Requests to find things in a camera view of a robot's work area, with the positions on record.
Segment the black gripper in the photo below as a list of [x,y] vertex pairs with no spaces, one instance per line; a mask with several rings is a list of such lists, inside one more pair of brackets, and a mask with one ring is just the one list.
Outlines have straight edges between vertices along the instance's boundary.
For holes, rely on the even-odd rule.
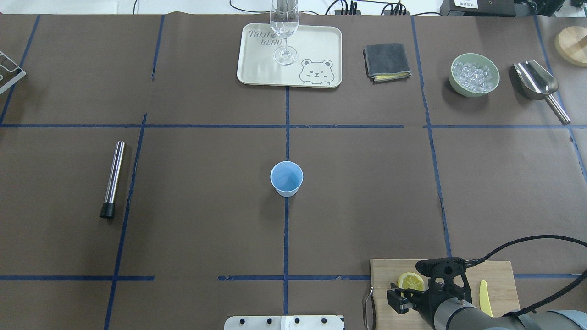
[[428,290],[404,289],[391,283],[390,291],[386,291],[387,303],[398,314],[408,313],[413,303],[413,309],[434,328],[436,311],[444,301],[462,298],[471,302],[466,268],[467,261],[459,257],[420,260],[415,264],[415,269],[428,278]]

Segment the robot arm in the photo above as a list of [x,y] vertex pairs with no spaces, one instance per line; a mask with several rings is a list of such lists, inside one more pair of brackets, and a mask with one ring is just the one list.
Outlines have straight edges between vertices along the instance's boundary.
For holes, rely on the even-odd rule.
[[471,303],[466,269],[478,260],[458,257],[420,260],[416,270],[428,279],[428,290],[399,288],[390,284],[387,302],[399,314],[417,311],[434,330],[584,330],[586,313],[549,310],[545,313],[513,311],[491,317]]

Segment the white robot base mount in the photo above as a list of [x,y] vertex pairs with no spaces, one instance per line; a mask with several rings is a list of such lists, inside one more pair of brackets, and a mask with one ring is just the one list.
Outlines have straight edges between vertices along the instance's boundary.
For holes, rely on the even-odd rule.
[[264,315],[229,317],[225,330],[344,330],[339,315]]

